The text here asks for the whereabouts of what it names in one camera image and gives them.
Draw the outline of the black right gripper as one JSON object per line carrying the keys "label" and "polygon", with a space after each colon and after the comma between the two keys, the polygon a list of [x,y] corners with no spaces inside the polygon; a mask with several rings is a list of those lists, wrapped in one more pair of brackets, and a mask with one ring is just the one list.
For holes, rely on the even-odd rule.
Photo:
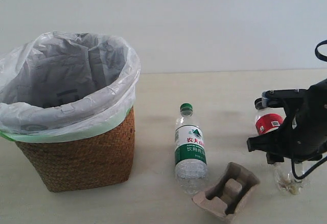
{"label": "black right gripper", "polygon": [[326,142],[326,80],[308,89],[280,89],[261,95],[261,109],[284,108],[278,129],[247,139],[249,152],[263,151],[267,163],[308,159]]}

